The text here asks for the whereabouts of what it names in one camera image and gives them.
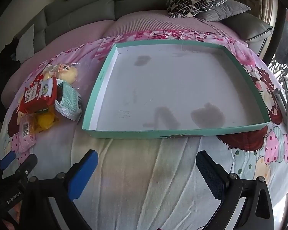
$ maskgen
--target barcode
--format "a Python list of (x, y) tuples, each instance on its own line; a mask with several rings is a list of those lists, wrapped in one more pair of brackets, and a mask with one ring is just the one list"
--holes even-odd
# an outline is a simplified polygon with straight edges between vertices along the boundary
[(23, 137), (29, 135), (29, 124), (25, 123), (23, 127)]
[(78, 96), (78, 108), (82, 110), (82, 100), (80, 96)]

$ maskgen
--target strawberry print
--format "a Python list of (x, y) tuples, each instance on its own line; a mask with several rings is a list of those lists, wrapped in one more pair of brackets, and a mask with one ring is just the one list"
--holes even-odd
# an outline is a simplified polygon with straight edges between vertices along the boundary
[(19, 148), (19, 133), (16, 133), (12, 138), (12, 150), (17, 152)]
[(285, 163), (288, 163), (288, 135), (284, 135), (284, 147), (285, 147), (285, 153), (284, 153), (284, 159)]
[(20, 164), (22, 164), (24, 161), (25, 161), (25, 159), (27, 159), (27, 157), (30, 155), (30, 151), (29, 150), (27, 150), (27, 151), (25, 151), (25, 152), (22, 152), (21, 154), (20, 154), (20, 156), (17, 158), (18, 159), (18, 164), (20, 165)]
[(266, 139), (266, 148), (264, 153), (264, 162), (269, 165), (271, 162), (276, 162), (278, 157), (279, 141), (274, 133), (270, 131)]
[(279, 147), (278, 147), (278, 157), (277, 157), (277, 162), (281, 163), (284, 159), (284, 153), (285, 153), (285, 137), (286, 135), (283, 135), (281, 129), (278, 126), (275, 126), (273, 128), (273, 131), (280, 143)]

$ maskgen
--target blue gripper pad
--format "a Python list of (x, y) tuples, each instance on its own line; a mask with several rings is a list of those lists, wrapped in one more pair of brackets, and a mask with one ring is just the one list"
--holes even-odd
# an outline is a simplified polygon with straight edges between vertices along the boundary
[(97, 164), (97, 152), (89, 150), (79, 162), (78, 170), (68, 184), (68, 197), (71, 201), (80, 197)]
[(11, 162), (16, 158), (16, 154), (14, 151), (10, 151), (1, 161), (0, 161), (0, 169), (5, 170)]
[(216, 164), (204, 150), (197, 153), (196, 166), (214, 198), (223, 201), (226, 190), (229, 186), (227, 172), (221, 165)]

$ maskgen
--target white fabric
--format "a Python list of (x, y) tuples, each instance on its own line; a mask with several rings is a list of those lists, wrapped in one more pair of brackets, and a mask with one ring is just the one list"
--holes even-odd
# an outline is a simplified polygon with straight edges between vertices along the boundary
[[(89, 149), (96, 150), (98, 167), (80, 198), (74, 201), (92, 229), (187, 230), (193, 229), (191, 226), (204, 226), (209, 221), (220, 201), (213, 198), (199, 173), (196, 154), (207, 151), (229, 173), (237, 149), (228, 150), (228, 145), (215, 136), (96, 139), (83, 131), (81, 125), (82, 121), (75, 129), (72, 147), (67, 144), (71, 137), (66, 132), (61, 136), (66, 138), (65, 146), (57, 146), (55, 136), (48, 136), (53, 137), (53, 143), (39, 143), (44, 148), (32, 148), (33, 153), (44, 160), (38, 162), (32, 175), (40, 179), (54, 177), (58, 171), (66, 172), (72, 164), (79, 162)], [(288, 166), (284, 162), (270, 166), (273, 175), (269, 189), (275, 205), (288, 188), (288, 181), (281, 177), (281, 169), (288, 172)], [(234, 227), (243, 202), (244, 199), (240, 199), (228, 230)], [(51, 203), (62, 229), (68, 229), (55, 202)]]
[(34, 24), (22, 35), (16, 48), (16, 60), (24, 63), (34, 55)]

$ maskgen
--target cartoon print blanket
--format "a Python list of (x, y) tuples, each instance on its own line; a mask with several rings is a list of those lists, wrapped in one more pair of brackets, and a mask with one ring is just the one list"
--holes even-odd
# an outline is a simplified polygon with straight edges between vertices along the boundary
[[(68, 119), (37, 134), (36, 144), (18, 153), (5, 176), (12, 174), (30, 154), (38, 157), (32, 175), (52, 178), (66, 172), (88, 149), (95, 149), (99, 164), (75, 203), (95, 229), (197, 229), (218, 206), (195, 165), (196, 153), (206, 150), (227, 172), (241, 178), (263, 176), (272, 204), (288, 192), (288, 136), (273, 95), (282, 89), (266, 65), (244, 44), (213, 33), (187, 30), (141, 31), (100, 39), (60, 53), (50, 61), (80, 63), (82, 79), (73, 86), (85, 109), (100, 68), (115, 43), (145, 39), (181, 39), (221, 44), (244, 66), (266, 103), (271, 123), (262, 130), (223, 136), (164, 140), (103, 140), (82, 131)], [(5, 116), (0, 134), (0, 159), (13, 150), (18, 133), (17, 107), (24, 87), (45, 67), (43, 62), (22, 84)]]

